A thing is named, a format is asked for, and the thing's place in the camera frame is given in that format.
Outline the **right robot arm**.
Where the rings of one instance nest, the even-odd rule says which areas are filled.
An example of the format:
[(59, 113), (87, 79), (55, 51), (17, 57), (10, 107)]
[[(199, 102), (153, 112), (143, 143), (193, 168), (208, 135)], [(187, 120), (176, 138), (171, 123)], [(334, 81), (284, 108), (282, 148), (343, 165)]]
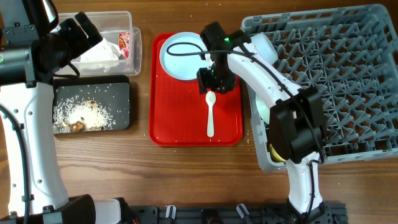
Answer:
[(237, 78), (256, 92), (270, 112), (269, 144), (288, 170), (289, 208), (301, 223), (314, 221), (325, 212), (318, 166), (324, 162), (326, 124), (318, 90), (284, 77), (242, 30), (227, 34), (219, 22), (213, 22), (200, 38), (205, 45), (200, 57), (212, 64), (197, 72), (199, 92), (225, 94), (235, 88)]

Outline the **yellow plastic cup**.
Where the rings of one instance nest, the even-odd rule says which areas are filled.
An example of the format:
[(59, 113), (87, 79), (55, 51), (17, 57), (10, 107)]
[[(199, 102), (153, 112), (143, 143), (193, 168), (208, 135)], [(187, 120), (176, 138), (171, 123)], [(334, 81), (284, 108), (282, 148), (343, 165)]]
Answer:
[(270, 152), (270, 155), (271, 155), (271, 159), (274, 162), (283, 162), (283, 163), (285, 163), (285, 159), (283, 159), (280, 155), (278, 155), (278, 153), (276, 152), (276, 150), (274, 149), (272, 144), (269, 144), (269, 152)]

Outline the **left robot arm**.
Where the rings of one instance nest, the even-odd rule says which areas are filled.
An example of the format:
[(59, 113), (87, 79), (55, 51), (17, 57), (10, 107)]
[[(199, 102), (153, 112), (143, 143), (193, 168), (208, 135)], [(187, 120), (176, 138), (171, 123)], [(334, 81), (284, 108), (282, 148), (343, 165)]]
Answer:
[(84, 12), (60, 21), (52, 1), (2, 1), (1, 120), (11, 191), (2, 223), (138, 223), (121, 198), (70, 197), (53, 133), (57, 71), (102, 41)]

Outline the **white plastic spoon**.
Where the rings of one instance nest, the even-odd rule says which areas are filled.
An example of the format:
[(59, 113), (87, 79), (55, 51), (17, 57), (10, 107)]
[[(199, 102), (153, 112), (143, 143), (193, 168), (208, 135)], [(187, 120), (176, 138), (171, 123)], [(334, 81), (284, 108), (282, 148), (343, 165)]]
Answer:
[(207, 136), (212, 138), (215, 134), (214, 118), (213, 118), (213, 106), (216, 102), (216, 95), (212, 91), (208, 91), (205, 96), (205, 101), (208, 105), (208, 121), (207, 121)]

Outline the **mint green bowl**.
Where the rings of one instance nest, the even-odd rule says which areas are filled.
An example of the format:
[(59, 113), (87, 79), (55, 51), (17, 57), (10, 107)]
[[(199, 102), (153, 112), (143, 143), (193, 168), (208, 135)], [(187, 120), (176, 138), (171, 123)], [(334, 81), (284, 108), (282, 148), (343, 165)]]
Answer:
[(270, 109), (267, 105), (261, 100), (261, 98), (256, 95), (256, 107), (259, 113), (259, 116), (266, 124), (270, 123)]

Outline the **light blue food bowl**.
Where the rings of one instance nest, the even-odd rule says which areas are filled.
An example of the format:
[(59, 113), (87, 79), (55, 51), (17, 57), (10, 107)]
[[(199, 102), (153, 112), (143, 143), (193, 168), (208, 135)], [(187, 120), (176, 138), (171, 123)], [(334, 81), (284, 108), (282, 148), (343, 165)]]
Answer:
[(258, 52), (261, 54), (263, 59), (269, 64), (273, 65), (277, 59), (277, 52), (265, 34), (259, 33), (251, 37), (252, 43), (256, 46)]

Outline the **white napkin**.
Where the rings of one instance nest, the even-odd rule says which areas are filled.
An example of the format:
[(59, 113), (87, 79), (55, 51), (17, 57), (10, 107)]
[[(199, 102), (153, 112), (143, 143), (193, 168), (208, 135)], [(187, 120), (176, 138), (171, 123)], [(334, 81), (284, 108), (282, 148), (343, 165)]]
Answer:
[(102, 62), (118, 60), (121, 56), (119, 46), (103, 40), (80, 56), (80, 62)]

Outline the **red sauce packet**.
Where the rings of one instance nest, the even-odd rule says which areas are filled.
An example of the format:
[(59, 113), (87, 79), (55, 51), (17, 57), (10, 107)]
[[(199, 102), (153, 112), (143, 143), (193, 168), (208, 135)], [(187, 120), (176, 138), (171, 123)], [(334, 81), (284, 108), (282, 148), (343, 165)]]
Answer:
[(130, 40), (129, 32), (123, 32), (118, 35), (119, 49), (121, 51), (121, 55), (124, 58), (128, 58), (129, 56), (129, 40)]

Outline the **light blue plate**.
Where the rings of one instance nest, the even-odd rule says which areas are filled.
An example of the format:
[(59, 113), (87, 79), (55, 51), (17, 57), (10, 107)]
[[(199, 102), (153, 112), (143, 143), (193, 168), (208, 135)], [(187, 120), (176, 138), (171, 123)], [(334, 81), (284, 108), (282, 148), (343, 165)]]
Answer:
[(180, 32), (172, 35), (162, 44), (159, 59), (164, 71), (171, 77), (188, 81), (197, 78), (200, 68), (209, 68), (209, 63), (202, 60), (199, 55), (174, 56), (167, 53), (167, 48), (175, 43), (186, 42), (186, 44), (174, 45), (169, 49), (170, 53), (187, 54), (192, 52), (206, 51), (206, 47), (199, 34), (194, 32)]

